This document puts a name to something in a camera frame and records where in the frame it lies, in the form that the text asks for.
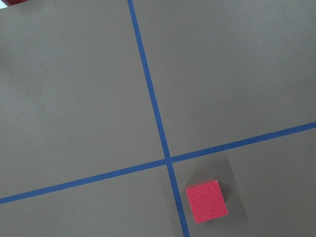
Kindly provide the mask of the red foam block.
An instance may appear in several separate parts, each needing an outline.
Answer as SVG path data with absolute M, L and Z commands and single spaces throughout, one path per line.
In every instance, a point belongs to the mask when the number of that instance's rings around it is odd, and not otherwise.
M 186 195 L 197 224 L 229 214 L 217 180 L 212 179 L 187 186 Z

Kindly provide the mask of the red bottle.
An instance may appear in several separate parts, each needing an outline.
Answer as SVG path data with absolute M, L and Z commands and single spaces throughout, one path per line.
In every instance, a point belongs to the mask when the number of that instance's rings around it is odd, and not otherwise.
M 1 0 L 6 6 L 13 6 L 16 4 L 20 4 L 26 2 L 28 0 Z

